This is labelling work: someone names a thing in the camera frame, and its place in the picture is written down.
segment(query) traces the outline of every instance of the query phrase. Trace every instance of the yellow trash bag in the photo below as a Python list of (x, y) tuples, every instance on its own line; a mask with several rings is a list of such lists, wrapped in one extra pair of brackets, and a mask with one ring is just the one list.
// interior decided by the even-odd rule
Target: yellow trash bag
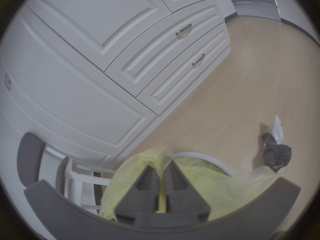
[(170, 147), (160, 146), (136, 154), (126, 160), (116, 171), (101, 199), (99, 216), (108, 220), (115, 219), (115, 208), (128, 193), (143, 169), (149, 165), (155, 168), (160, 177), (159, 213), (166, 212), (164, 170), (170, 164), (174, 153)]
[[(126, 160), (115, 173), (103, 194), (99, 216), (115, 219), (114, 209), (130, 190), (146, 165), (155, 168), (160, 177), (159, 211), (166, 212), (164, 170), (173, 159), (169, 147), (146, 150)], [(246, 205), (277, 178), (266, 166), (251, 171), (238, 178), (232, 178), (218, 167), (199, 158), (184, 157), (174, 159), (182, 173), (190, 181), (200, 196), (211, 208), (208, 221), (229, 214)]]
[(208, 221), (246, 205), (277, 179), (277, 175), (267, 166), (259, 167), (241, 177), (232, 178), (225, 175), (220, 168), (199, 158), (183, 157), (174, 161), (210, 206)]

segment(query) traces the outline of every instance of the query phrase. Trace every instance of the light wood floor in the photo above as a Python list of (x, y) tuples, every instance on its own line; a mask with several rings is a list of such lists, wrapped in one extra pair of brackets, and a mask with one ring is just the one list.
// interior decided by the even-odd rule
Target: light wood floor
[(320, 183), (320, 48), (295, 28), (262, 18), (227, 22), (231, 53), (132, 153), (170, 145), (218, 158), (236, 174), (263, 165), (260, 136), (277, 114), (301, 187), (280, 226), (298, 219)]

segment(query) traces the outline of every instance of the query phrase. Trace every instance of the silver handle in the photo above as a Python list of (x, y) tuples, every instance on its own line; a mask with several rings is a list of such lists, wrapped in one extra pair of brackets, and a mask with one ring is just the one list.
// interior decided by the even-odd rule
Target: silver handle
[(192, 24), (189, 23), (188, 25), (186, 25), (185, 27), (183, 27), (182, 29), (180, 29), (178, 32), (176, 32), (176, 35), (180, 35), (182, 32), (186, 31), (187, 29), (191, 28)]
[(204, 57), (205, 57), (205, 54), (203, 53), (200, 58), (198, 58), (195, 62), (192, 63), (192, 66), (198, 64), (200, 61), (203, 60)]

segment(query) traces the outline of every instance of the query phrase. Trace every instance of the cabinet handle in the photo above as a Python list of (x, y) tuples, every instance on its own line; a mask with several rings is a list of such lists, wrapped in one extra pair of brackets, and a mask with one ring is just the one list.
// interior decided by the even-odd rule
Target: cabinet handle
[(204, 57), (205, 57), (205, 54), (203, 53), (200, 58), (198, 58), (195, 62), (192, 63), (192, 66), (198, 64), (200, 61), (203, 60)]
[(176, 32), (176, 35), (180, 35), (182, 32), (186, 31), (187, 29), (191, 28), (192, 24), (189, 23), (188, 25), (186, 25), (185, 27), (183, 27), (182, 29), (180, 29), (178, 32)]

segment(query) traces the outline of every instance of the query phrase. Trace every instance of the metal handle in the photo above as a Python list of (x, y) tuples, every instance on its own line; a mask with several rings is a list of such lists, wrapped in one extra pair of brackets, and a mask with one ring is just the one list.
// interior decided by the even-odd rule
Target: metal handle
[(204, 57), (205, 57), (205, 54), (203, 53), (200, 58), (198, 58), (195, 62), (192, 63), (192, 66), (198, 64), (200, 61), (203, 60)]
[(186, 25), (185, 27), (183, 27), (182, 29), (180, 29), (178, 32), (176, 32), (176, 35), (180, 35), (182, 32), (186, 31), (187, 29), (191, 28), (192, 24), (189, 23), (188, 25)]

